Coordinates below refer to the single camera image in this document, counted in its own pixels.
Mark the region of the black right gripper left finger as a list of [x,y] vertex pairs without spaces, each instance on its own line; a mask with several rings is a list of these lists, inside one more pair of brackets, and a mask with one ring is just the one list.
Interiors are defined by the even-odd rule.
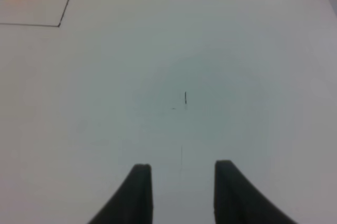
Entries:
[[152,169],[136,164],[90,223],[152,223]]

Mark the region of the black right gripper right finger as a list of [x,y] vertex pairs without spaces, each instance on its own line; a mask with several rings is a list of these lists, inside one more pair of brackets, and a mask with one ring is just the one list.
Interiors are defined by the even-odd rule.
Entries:
[[230,160],[215,163],[214,217],[216,223],[295,223]]

